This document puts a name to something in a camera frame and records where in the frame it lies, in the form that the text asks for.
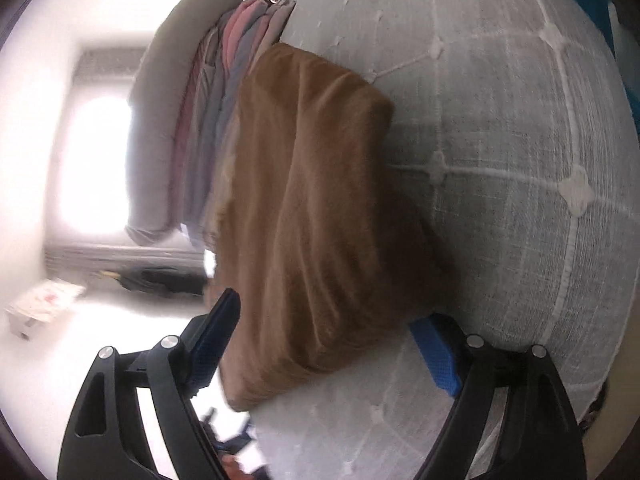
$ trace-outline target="brown garment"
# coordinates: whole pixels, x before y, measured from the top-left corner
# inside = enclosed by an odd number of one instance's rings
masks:
[[[232,197],[213,290],[240,294],[222,357],[235,410],[350,364],[442,304],[450,267],[393,186],[393,105],[356,74],[286,44],[242,84]]]

